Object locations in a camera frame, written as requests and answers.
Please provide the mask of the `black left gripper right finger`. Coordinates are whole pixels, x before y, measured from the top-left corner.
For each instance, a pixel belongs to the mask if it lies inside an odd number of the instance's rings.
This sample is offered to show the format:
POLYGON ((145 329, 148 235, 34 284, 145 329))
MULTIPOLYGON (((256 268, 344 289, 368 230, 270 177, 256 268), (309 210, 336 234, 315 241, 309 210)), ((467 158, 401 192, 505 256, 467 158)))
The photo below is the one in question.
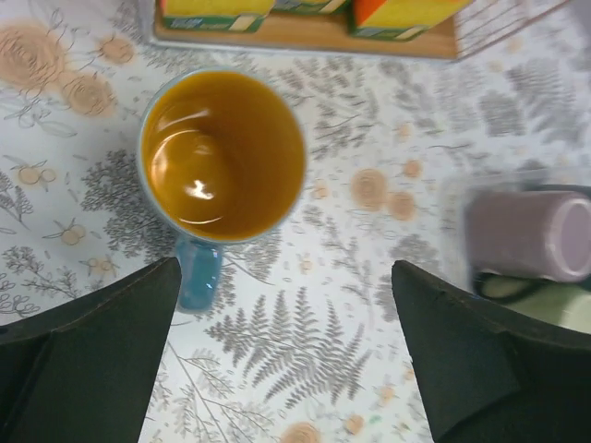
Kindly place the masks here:
POLYGON ((392 294, 436 442, 587 442, 590 337, 407 262, 392 294))

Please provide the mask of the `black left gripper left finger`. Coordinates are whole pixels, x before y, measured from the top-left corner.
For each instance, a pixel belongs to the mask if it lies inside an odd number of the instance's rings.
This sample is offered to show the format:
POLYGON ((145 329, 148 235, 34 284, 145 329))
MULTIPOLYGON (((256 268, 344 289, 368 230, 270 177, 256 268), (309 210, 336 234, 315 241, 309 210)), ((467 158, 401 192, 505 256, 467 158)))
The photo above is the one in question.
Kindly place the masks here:
POLYGON ((2 441, 138 441, 180 282, 163 258, 3 326, 2 441))

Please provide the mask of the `green mug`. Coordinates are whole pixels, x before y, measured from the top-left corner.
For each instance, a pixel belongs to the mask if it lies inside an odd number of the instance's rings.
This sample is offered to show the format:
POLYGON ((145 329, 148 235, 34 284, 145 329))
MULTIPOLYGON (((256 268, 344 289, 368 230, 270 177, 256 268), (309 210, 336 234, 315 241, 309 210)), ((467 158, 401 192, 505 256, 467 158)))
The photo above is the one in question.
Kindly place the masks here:
POLYGON ((590 280, 578 283, 477 274, 479 296, 554 326, 590 333, 590 280))

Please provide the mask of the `mauve pink mug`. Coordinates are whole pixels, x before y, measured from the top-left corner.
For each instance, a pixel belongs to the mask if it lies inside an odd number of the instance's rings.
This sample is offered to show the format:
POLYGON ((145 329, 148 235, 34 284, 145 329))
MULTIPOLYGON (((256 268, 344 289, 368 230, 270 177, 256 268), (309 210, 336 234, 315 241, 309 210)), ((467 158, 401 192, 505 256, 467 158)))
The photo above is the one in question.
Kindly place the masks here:
POLYGON ((590 199, 574 191, 483 193, 464 213, 471 268, 579 282, 590 275, 590 199))

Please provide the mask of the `blue butterfly mug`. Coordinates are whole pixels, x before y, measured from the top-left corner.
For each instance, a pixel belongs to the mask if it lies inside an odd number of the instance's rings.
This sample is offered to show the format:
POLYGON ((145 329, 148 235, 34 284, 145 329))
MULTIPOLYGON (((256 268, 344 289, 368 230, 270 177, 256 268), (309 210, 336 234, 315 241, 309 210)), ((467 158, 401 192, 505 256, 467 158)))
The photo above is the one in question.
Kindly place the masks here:
POLYGON ((306 181, 299 121, 268 83, 214 66, 166 82, 142 115, 136 148, 145 198, 177 232, 177 304, 212 307, 223 251, 271 233, 306 181))

